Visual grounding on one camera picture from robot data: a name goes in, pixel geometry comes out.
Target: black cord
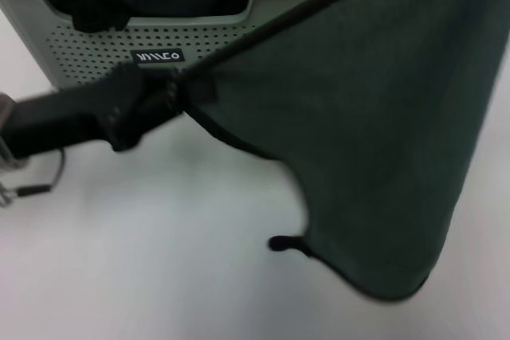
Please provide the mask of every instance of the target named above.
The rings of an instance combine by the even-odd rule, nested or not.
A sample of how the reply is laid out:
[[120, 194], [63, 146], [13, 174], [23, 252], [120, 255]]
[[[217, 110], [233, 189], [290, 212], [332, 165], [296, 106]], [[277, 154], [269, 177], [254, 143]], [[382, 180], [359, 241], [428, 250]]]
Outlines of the black cord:
[[60, 164], [57, 169], [57, 173], [55, 174], [55, 177], [53, 178], [53, 181], [47, 185], [31, 185], [31, 186], [22, 186], [18, 187], [14, 190], [14, 194], [18, 198], [24, 198], [24, 197], [31, 197], [33, 195], [43, 194], [43, 193], [50, 193], [53, 191], [59, 184], [62, 174], [64, 173], [65, 169], [65, 163], [67, 161], [65, 150], [59, 149], [59, 152], [61, 154], [61, 160]]

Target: fabric canopy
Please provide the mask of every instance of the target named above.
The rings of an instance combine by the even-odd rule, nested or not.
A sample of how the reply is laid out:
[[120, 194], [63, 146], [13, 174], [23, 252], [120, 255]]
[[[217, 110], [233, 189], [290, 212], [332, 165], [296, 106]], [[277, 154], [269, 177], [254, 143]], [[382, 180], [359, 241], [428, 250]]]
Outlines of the fabric canopy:
[[313, 256], [404, 299], [440, 255], [509, 30], [510, 0], [310, 0], [183, 73], [186, 111], [292, 169]]

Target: perforated basket panel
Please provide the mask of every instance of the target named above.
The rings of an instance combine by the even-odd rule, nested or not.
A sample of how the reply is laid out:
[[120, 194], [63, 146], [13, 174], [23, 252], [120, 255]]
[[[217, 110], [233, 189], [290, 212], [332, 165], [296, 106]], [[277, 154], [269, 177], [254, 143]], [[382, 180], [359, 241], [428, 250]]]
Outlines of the perforated basket panel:
[[81, 85], [101, 78], [119, 62], [132, 61], [132, 51], [179, 48], [184, 55], [183, 62], [151, 65], [183, 68], [256, 27], [253, 24], [186, 28], [161, 26], [87, 34], [77, 32], [70, 25], [57, 25], [46, 38], [46, 44], [67, 82]]
[[207, 18], [132, 18], [124, 31], [80, 33], [71, 17], [47, 0], [0, 0], [0, 7], [51, 84], [98, 80], [132, 51], [180, 49], [184, 61], [140, 64], [185, 68], [304, 0], [249, 0], [239, 15]]

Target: white table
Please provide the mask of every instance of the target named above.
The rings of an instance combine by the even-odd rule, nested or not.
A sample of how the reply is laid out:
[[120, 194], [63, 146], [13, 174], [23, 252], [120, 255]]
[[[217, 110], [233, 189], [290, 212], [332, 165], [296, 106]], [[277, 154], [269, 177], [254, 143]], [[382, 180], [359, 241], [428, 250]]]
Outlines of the white table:
[[[0, 14], [0, 90], [47, 79]], [[409, 302], [374, 303], [322, 264], [272, 253], [305, 210], [292, 178], [183, 117], [126, 154], [69, 150], [51, 195], [0, 210], [1, 340], [507, 340], [510, 60], [441, 259]], [[53, 176], [34, 158], [6, 183]]]

